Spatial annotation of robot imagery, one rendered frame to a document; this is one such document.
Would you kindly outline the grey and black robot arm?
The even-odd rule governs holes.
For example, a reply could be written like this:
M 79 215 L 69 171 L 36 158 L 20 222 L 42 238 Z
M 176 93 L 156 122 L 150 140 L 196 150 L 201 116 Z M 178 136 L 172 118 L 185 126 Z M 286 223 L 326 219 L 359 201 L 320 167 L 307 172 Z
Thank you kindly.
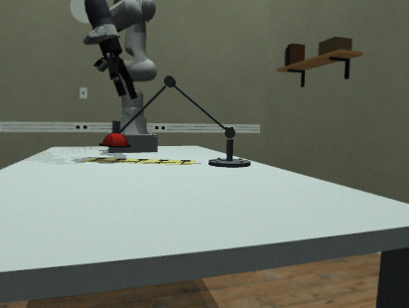
M 127 28 L 124 48 L 130 56 L 133 56 L 133 60 L 124 61 L 124 64 L 131 78 L 133 81 L 154 79 L 157 69 L 146 54 L 145 20 L 149 22 L 154 17 L 155 2 L 153 0 L 114 0 L 113 6 L 109 8 L 110 11 L 105 0 L 84 0 L 84 6 L 88 21 L 92 25 L 92 31 L 83 39 L 84 44 L 99 45 L 99 42 L 105 39 L 120 38 L 118 32 Z M 132 24 L 135 25 L 132 26 Z M 126 94 L 121 96 L 122 111 L 118 118 L 121 129 L 143 107 L 143 93 L 134 87 L 138 97 L 131 99 L 125 81 L 120 73 L 119 75 L 126 91 Z M 147 131 L 144 110 L 120 134 L 150 134 Z

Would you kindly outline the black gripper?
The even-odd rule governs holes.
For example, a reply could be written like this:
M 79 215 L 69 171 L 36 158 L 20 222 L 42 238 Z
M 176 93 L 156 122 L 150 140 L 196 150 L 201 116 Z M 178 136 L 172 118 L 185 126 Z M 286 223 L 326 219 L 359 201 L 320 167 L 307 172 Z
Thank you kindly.
M 122 49 L 118 39 L 117 38 L 105 39 L 99 43 L 99 46 L 103 56 L 106 57 L 110 79 L 113 79 L 118 95 L 122 96 L 126 94 L 122 80 L 119 76 L 120 73 L 126 83 L 126 87 L 128 89 L 131 99 L 138 97 L 132 83 L 133 79 L 131 78 L 125 65 L 123 65 L 124 64 L 124 62 L 122 63 L 123 60 L 121 60 L 121 58 L 119 59 L 119 55 L 122 53 Z

